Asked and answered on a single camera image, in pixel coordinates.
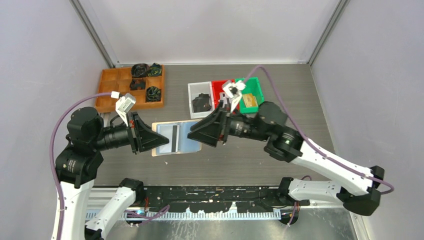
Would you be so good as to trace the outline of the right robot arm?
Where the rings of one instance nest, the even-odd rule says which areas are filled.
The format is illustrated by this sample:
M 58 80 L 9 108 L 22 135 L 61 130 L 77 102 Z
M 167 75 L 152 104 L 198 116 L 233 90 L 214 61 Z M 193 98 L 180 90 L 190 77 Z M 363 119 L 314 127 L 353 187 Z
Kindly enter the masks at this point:
M 325 181 L 283 177 L 276 199 L 284 206 L 318 200 L 340 203 L 348 211 L 361 216 L 372 215 L 380 205 L 378 187 L 384 178 L 384 169 L 347 162 L 287 126 L 287 118 L 287 114 L 270 101 L 261 103 L 253 117 L 231 113 L 226 106 L 219 104 L 211 114 L 190 128 L 187 137 L 211 147 L 218 142 L 225 143 L 229 136 L 265 142 L 264 151 L 270 157 L 326 177 Z

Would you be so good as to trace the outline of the white magnetic stripe card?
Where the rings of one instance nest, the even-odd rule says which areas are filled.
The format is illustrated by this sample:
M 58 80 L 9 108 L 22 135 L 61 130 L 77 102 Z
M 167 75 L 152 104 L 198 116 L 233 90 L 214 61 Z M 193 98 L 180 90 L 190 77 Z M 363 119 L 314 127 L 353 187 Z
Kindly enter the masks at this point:
M 160 155 L 175 154 L 178 151 L 180 126 L 178 124 L 160 124 L 158 133 L 168 138 L 168 143 L 158 148 Z

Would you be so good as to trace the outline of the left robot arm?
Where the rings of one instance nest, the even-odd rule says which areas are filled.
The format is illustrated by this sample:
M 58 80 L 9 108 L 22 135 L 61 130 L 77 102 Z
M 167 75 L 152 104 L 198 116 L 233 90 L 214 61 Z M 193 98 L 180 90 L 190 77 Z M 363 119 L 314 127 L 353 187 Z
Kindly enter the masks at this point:
M 52 238 L 104 240 L 128 207 L 145 203 L 146 191 L 142 181 L 125 178 L 97 216 L 86 221 L 90 192 L 104 160 L 102 152 L 130 146 L 133 153 L 142 153 L 168 144 L 169 139 L 153 131 L 136 112 L 130 113 L 126 123 L 107 127 L 94 107 L 69 113 L 68 144 L 54 163 L 57 213 Z

